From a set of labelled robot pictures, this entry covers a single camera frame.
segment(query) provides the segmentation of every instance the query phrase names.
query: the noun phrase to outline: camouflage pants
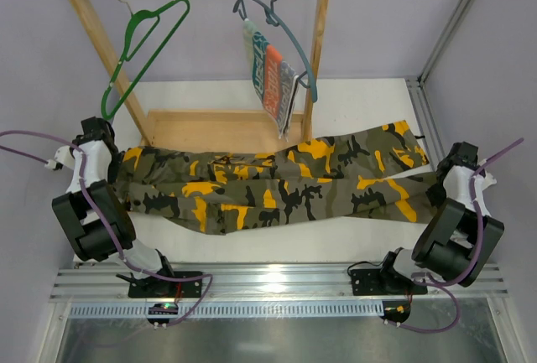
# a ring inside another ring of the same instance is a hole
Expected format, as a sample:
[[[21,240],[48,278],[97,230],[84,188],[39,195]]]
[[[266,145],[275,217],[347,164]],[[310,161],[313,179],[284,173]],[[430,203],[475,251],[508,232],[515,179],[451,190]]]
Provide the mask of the camouflage pants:
[[[406,122],[321,137],[276,153],[188,153],[139,147],[114,188],[133,211],[212,235],[334,216],[429,222],[435,174]]]

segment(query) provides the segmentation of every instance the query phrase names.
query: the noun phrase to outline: clothes hanger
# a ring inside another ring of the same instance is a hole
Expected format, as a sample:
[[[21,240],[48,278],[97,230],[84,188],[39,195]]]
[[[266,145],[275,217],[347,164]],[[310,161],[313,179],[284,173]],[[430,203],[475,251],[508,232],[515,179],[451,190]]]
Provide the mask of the clothes hanger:
[[[134,87],[138,84],[140,79],[142,78],[143,74],[145,74],[145,71],[151,66],[154,59],[157,58],[162,48],[168,43],[169,39],[173,36],[179,25],[183,22],[183,20],[186,18],[186,15],[188,15],[188,12],[190,11],[190,2],[188,0],[172,0],[169,3],[163,5],[159,9],[155,11],[149,11],[147,9],[142,9],[138,11],[137,13],[133,13],[133,10],[131,9],[131,6],[129,3],[125,0],[118,0],[120,3],[127,4],[128,11],[131,14],[131,19],[128,21],[127,28],[125,29],[125,44],[123,46],[123,52],[121,53],[121,56],[119,57],[119,60],[117,61],[116,69],[114,70],[112,77],[110,78],[110,83],[108,84],[108,88],[104,91],[104,94],[102,95],[102,101],[101,101],[101,114],[106,120],[110,120],[113,118],[119,110],[119,107],[127,100],[128,96],[133,91]],[[181,15],[179,21],[174,25],[174,27],[170,30],[168,35],[164,38],[160,46],[155,50],[155,52],[149,57],[149,60],[143,68],[140,70],[136,78],[134,78],[133,82],[131,82],[131,85],[127,88],[125,93],[123,93],[123,96],[115,107],[113,107],[112,111],[110,113],[107,112],[107,99],[108,95],[110,94],[110,91],[112,90],[114,83],[116,82],[117,76],[119,75],[119,72],[121,71],[121,68],[123,67],[124,62],[129,62],[134,55],[140,50],[140,47],[142,47],[143,43],[147,40],[149,35],[154,31],[154,29],[157,27],[157,25],[160,23],[160,14],[164,11],[167,11],[168,9],[172,8],[175,4],[178,3],[185,3],[186,10]],[[146,19],[156,18],[156,21],[154,22],[153,26],[149,29],[149,31],[144,35],[142,40],[138,43],[138,45],[132,50],[132,52],[129,54],[129,50],[131,47],[131,43],[133,41],[133,35],[136,28]]]
[[[317,101],[317,84],[315,80],[315,76],[313,75],[313,70],[311,69],[310,62],[308,61],[308,58],[305,56],[304,50],[302,47],[300,47],[300,44],[296,37],[291,33],[287,25],[282,21],[278,15],[274,12],[274,3],[278,0],[270,0],[270,6],[265,4],[261,0],[251,0],[255,3],[259,4],[261,7],[263,7],[265,11],[265,21],[274,27],[281,26],[282,29],[285,31],[287,36],[289,36],[289,39],[291,39],[291,42],[293,42],[293,45],[296,48],[296,51],[298,51],[300,58],[302,59],[302,62],[305,66],[305,71],[299,75],[298,82],[305,88],[309,89],[311,93],[311,100],[315,103]],[[245,20],[248,16],[246,14],[246,7],[244,6],[244,0],[237,0],[235,2],[235,5],[233,6],[233,12],[239,14],[242,20]],[[306,84],[302,78],[308,75],[308,84]]]

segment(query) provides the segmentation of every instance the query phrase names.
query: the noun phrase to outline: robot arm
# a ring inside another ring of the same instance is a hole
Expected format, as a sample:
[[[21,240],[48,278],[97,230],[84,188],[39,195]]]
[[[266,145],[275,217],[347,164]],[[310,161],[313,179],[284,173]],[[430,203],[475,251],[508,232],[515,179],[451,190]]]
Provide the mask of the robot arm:
[[[101,118],[93,117],[82,122],[82,129],[83,135],[76,137],[73,143],[86,154],[84,178],[86,189],[112,226],[125,257],[134,266],[147,272],[174,277],[166,258],[158,250],[145,246],[136,238],[133,223],[109,184],[114,181],[123,158],[114,144],[114,133],[110,124]],[[68,147],[62,147],[56,152],[55,161],[56,169],[67,166],[78,172],[81,153],[74,151],[71,155]],[[91,211],[81,192],[78,173],[73,174],[66,193],[52,201],[52,209],[75,254],[82,261],[93,259],[98,262],[123,264],[106,228]],[[153,295],[169,294],[169,288],[175,286],[173,283],[159,281],[141,272],[133,272],[130,277],[118,276]]]
[[[433,272],[445,281],[463,274],[477,252],[477,214],[470,196],[470,178],[479,168],[477,147],[455,143],[436,170],[437,183],[427,197],[437,212],[416,242],[414,250],[389,252],[375,269],[350,271],[355,296],[424,294],[412,278],[416,271]],[[495,180],[483,172],[475,180],[476,200],[483,216],[482,247],[472,270],[459,282],[470,286],[479,275],[503,234],[503,223],[491,217],[482,192]]]

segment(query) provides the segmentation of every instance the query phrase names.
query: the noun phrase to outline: gray wall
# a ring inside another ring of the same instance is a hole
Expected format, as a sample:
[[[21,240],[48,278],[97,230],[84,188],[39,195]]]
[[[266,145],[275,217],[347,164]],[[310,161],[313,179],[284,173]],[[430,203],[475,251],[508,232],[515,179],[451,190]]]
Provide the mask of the gray wall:
[[[116,49],[123,47],[127,7],[116,0],[92,0]],[[133,9],[156,9],[168,0],[129,0]],[[330,0],[321,58],[322,77],[394,77],[417,75],[423,68],[457,0]],[[190,15],[163,50],[145,80],[219,80],[247,78],[242,21],[232,13],[235,0],[190,0]],[[264,23],[261,8],[248,3],[258,24],[297,70],[300,58],[280,28]],[[310,54],[315,0],[278,0],[277,14]],[[164,16],[162,28],[171,24]],[[146,60],[157,40],[142,48]],[[141,65],[136,59],[132,74]]]
[[[498,185],[486,201],[505,222],[495,257],[530,339],[537,334],[535,32],[535,0],[476,0],[427,86],[446,148],[466,140],[488,156],[525,137],[491,167]]]
[[[98,113],[104,68],[67,0],[0,0],[0,131],[72,139]],[[54,143],[3,137],[50,158]],[[50,208],[68,171],[0,152],[0,360],[25,362],[39,346],[58,267],[72,258]]]

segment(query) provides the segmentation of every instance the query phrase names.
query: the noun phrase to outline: wooden base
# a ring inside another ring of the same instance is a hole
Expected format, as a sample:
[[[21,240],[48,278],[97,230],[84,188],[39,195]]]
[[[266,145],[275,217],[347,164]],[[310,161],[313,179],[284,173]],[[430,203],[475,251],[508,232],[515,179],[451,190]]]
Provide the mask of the wooden base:
[[[293,113],[289,141],[278,139],[275,123],[262,110],[149,111],[151,145],[190,152],[272,153],[302,142],[302,112]]]

